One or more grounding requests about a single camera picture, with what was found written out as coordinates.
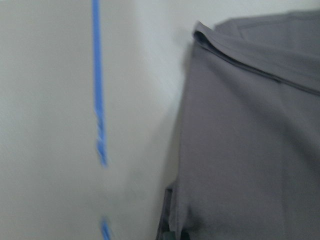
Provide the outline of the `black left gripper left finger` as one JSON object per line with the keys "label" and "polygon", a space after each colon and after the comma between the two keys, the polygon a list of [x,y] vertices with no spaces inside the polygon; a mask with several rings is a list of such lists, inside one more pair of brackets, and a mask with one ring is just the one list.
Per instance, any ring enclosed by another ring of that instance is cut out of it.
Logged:
{"label": "black left gripper left finger", "polygon": [[172,231],[166,231],[162,235],[162,240],[173,240],[173,232]]}

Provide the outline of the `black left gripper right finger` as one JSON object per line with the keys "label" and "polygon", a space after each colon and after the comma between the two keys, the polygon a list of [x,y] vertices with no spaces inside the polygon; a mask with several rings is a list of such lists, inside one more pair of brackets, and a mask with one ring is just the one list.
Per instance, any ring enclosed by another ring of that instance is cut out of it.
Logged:
{"label": "black left gripper right finger", "polygon": [[180,240],[190,240],[190,236],[187,232],[182,232],[180,236]]}

